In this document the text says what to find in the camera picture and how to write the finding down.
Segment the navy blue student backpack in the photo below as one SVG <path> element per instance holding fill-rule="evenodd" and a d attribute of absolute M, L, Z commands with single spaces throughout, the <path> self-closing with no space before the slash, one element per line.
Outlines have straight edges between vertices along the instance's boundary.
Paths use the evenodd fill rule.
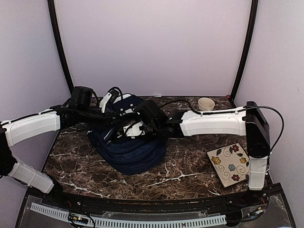
<path fill-rule="evenodd" d="M 124 175 L 146 172 L 158 165 L 166 154 L 166 140 L 145 133 L 135 138 L 127 137 L 123 127 L 142 122 L 134 109 L 143 99 L 123 94 L 108 107 L 119 116 L 103 124 L 92 124 L 87 137 L 96 151 L 114 169 Z"/>

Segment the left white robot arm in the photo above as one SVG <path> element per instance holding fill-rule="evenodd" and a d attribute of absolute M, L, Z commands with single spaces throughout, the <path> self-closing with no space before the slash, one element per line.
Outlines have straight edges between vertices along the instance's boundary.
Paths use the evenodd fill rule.
<path fill-rule="evenodd" d="M 76 86 L 71 97 L 63 104 L 52 106 L 41 112 L 29 114 L 0 124 L 0 175 L 10 177 L 42 193 L 57 207 L 67 203 L 62 186 L 55 179 L 42 173 L 12 152 L 13 147 L 20 148 L 26 141 L 42 139 L 48 134 L 79 123 L 98 124 L 113 120 L 118 115 L 107 111 L 109 104 L 118 97 L 122 98 L 120 88 L 110 88 L 102 98 L 88 87 Z"/>

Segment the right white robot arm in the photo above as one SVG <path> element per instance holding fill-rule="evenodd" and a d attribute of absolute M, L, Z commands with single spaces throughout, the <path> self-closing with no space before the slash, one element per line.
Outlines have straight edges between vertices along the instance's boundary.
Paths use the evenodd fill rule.
<path fill-rule="evenodd" d="M 249 191 L 242 196 L 247 206 L 261 198 L 268 158 L 271 153 L 269 124 L 255 102 L 244 107 L 218 111 L 181 110 L 166 115 L 153 100 L 138 105 L 134 112 L 140 121 L 125 130 L 130 137 L 154 134 L 163 138 L 181 138 L 203 134 L 245 136 L 249 155 Z"/>

